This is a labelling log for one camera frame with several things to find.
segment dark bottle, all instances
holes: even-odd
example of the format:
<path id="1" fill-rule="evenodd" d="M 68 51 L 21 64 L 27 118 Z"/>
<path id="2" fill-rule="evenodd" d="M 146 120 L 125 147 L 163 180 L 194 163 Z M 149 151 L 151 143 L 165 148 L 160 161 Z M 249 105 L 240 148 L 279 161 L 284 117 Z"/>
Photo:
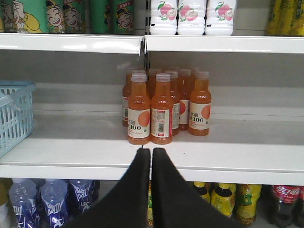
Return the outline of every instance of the dark bottle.
<path id="1" fill-rule="evenodd" d="M 272 185 L 269 208 L 270 223 L 279 228 L 291 225 L 293 209 L 299 197 L 300 187 L 289 185 Z"/>
<path id="2" fill-rule="evenodd" d="M 297 227 L 304 227 L 304 186 L 301 186 L 299 199 L 294 207 L 294 223 Z"/>

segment blue basket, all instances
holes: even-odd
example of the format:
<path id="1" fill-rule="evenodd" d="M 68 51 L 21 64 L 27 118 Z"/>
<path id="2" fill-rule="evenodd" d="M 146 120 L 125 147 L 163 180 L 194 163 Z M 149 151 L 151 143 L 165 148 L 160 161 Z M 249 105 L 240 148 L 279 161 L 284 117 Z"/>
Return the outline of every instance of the blue basket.
<path id="1" fill-rule="evenodd" d="M 0 158 L 32 133 L 34 90 L 32 82 L 0 80 Z"/>

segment coca-cola label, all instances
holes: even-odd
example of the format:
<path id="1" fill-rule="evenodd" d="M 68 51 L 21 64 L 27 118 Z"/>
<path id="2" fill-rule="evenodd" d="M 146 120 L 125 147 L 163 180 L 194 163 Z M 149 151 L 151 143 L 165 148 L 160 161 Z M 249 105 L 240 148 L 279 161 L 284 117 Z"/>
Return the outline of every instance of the coca-cola label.
<path id="1" fill-rule="evenodd" d="M 283 203 L 293 203 L 297 201 L 300 194 L 299 186 L 287 186 L 287 185 L 272 185 L 272 195 Z"/>

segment barcode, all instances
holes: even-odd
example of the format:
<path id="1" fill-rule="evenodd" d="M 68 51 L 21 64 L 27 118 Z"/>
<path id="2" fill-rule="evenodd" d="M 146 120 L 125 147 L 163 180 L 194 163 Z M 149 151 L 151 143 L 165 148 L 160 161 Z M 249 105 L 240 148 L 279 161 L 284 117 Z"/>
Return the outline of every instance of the barcode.
<path id="1" fill-rule="evenodd" d="M 158 124 L 158 132 L 159 132 L 159 133 L 163 133 L 163 131 L 164 131 L 164 124 L 159 123 L 159 124 Z"/>

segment orange juice bottle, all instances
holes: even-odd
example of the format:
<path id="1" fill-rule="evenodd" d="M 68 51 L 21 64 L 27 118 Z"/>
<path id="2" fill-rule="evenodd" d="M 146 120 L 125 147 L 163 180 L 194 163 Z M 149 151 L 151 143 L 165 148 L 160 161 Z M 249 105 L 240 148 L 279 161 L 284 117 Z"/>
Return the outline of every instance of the orange juice bottle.
<path id="1" fill-rule="evenodd" d="M 150 141 L 150 106 L 147 95 L 147 75 L 132 73 L 132 92 L 128 108 L 128 140 L 134 145 L 144 145 Z"/>
<path id="2" fill-rule="evenodd" d="M 179 133 L 180 124 L 180 93 L 177 88 L 177 76 L 176 70 L 166 70 L 166 74 L 170 75 L 170 94 L 173 98 L 173 119 L 172 119 L 172 135 L 175 136 Z"/>
<path id="3" fill-rule="evenodd" d="M 161 72 L 162 72 L 162 70 L 158 69 L 158 68 L 149 69 L 149 79 L 148 79 L 148 84 L 147 84 L 147 90 L 148 90 L 150 99 L 152 99 L 152 97 L 155 94 L 156 74 L 160 74 Z"/>
<path id="4" fill-rule="evenodd" d="M 178 70 L 178 88 L 180 92 L 180 131 L 186 131 L 189 127 L 189 102 L 190 102 L 190 69 Z"/>
<path id="5" fill-rule="evenodd" d="M 196 72 L 195 87 L 190 97 L 189 133 L 205 136 L 209 133 L 211 94 L 209 72 Z"/>
<path id="6" fill-rule="evenodd" d="M 125 76 L 125 85 L 123 87 L 123 126 L 128 126 L 128 103 L 129 103 L 129 97 L 131 95 L 131 76 L 132 72 L 138 71 L 137 68 L 131 67 L 128 69 L 127 74 Z"/>
<path id="7" fill-rule="evenodd" d="M 173 98 L 170 94 L 170 75 L 157 74 L 155 95 L 151 100 L 151 142 L 172 142 Z"/>

